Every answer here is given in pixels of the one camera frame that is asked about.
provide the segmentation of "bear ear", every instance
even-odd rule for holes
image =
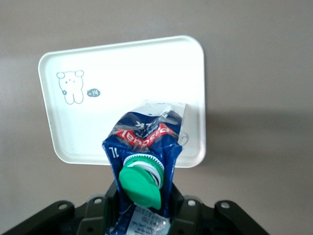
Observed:
[[[83,75],[84,75],[84,71],[82,71],[82,70],[78,70],[75,72],[76,77],[82,77]]]
[[[65,73],[63,73],[63,72],[59,72],[59,73],[57,73],[57,77],[58,78],[65,78]]]

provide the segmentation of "cartoon bear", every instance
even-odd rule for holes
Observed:
[[[74,102],[80,104],[83,102],[83,75],[82,70],[57,73],[59,85],[67,104],[73,104]]]

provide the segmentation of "red label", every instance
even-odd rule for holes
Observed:
[[[173,130],[164,123],[161,123],[160,126],[145,139],[138,138],[132,130],[118,129],[116,132],[117,136],[126,140],[131,146],[138,145],[140,147],[150,146],[157,138],[166,134],[173,134]]]

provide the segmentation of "green cap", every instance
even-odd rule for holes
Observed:
[[[151,174],[139,166],[123,167],[119,181],[128,197],[143,207],[161,208],[161,194]]]

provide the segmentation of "gray table surface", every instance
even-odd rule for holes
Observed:
[[[207,154],[174,183],[238,203],[270,234],[313,234],[313,2],[0,1],[0,233],[111,168],[53,150],[37,66],[49,51],[189,35],[205,54]]]

